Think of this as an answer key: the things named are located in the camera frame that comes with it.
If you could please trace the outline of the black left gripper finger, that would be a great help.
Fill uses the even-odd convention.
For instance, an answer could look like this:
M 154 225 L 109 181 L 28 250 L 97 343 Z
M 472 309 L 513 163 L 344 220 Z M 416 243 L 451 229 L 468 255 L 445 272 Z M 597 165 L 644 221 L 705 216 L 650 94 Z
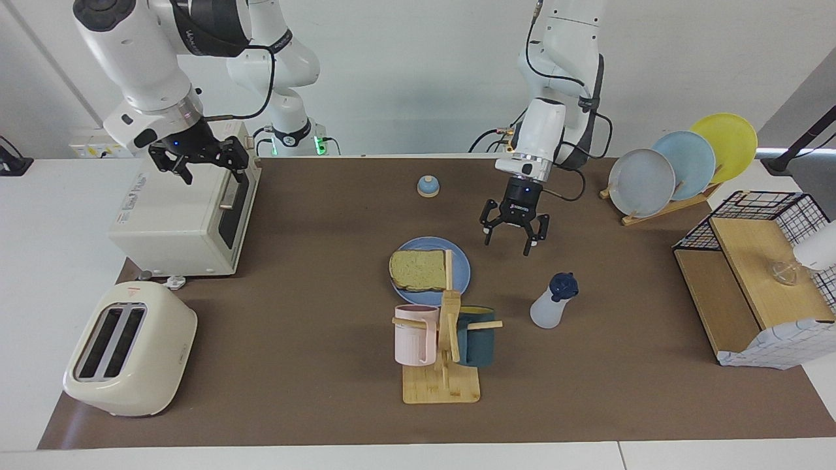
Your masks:
M 537 231 L 534 231 L 532 222 L 537 223 Z M 528 256 L 532 247 L 537 246 L 540 241 L 544 241 L 547 237 L 547 229 L 549 229 L 550 216 L 549 214 L 541 214 L 535 218 L 525 219 L 522 222 L 522 228 L 526 232 L 526 245 L 523 249 L 523 256 Z
M 490 244 L 492 239 L 493 229 L 504 223 L 502 218 L 502 211 L 500 205 L 493 199 L 488 199 L 483 206 L 483 211 L 480 216 L 480 224 L 483 226 L 483 233 L 485 235 L 484 245 Z

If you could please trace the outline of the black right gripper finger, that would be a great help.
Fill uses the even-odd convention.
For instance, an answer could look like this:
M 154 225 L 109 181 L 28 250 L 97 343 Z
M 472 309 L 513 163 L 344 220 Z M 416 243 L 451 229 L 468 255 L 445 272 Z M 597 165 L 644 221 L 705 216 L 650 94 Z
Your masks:
M 249 167 L 249 153 L 239 137 L 230 136 L 219 140 L 212 147 L 213 164 L 233 173 L 239 183 L 248 183 L 246 170 Z
M 179 176 L 186 185 L 192 184 L 192 175 L 186 167 L 186 157 L 182 155 L 171 155 L 164 145 L 150 145 L 149 156 L 152 163 L 160 172 L 170 172 Z

